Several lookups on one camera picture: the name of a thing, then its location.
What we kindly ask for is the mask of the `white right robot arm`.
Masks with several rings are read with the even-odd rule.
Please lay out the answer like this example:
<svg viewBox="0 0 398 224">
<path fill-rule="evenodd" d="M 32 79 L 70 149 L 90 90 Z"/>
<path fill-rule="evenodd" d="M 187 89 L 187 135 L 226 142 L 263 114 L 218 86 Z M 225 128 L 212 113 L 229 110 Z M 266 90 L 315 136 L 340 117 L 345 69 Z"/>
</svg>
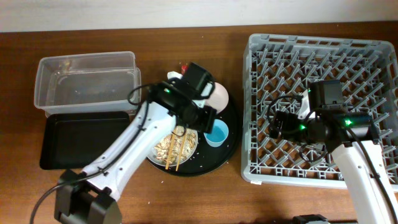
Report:
<svg viewBox="0 0 398 224">
<path fill-rule="evenodd" d="M 364 113 L 312 110 L 314 118 L 278 111 L 271 137 L 306 147 L 321 143 L 343 175 L 359 223 L 397 223 L 397 199 L 382 161 L 379 135 Z"/>
</svg>

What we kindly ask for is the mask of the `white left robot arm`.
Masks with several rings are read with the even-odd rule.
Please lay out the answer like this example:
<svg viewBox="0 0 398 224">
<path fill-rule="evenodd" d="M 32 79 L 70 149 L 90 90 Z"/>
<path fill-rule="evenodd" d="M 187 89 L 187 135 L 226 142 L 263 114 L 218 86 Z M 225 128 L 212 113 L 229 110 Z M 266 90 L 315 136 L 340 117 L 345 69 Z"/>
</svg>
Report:
<svg viewBox="0 0 398 224">
<path fill-rule="evenodd" d="M 54 217 L 60 223 L 121 223 L 118 200 L 150 150 L 179 125 L 208 133 L 216 111 L 198 106 L 210 97 L 213 81 L 172 78 L 149 84 L 147 99 L 133 122 L 79 174 L 65 171 L 54 187 Z"/>
</svg>

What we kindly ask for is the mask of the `light blue cup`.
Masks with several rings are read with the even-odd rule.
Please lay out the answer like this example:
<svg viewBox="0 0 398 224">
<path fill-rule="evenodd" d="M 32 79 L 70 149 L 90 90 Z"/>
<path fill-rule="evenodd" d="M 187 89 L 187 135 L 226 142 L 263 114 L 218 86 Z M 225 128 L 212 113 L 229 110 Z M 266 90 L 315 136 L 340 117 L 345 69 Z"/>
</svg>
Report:
<svg viewBox="0 0 398 224">
<path fill-rule="evenodd" d="M 211 147 L 219 147 L 226 141 L 228 135 L 229 135 L 228 125 L 224 121 L 216 119 L 214 121 L 211 132 L 205 133 L 204 137 L 206 142 Z"/>
</svg>

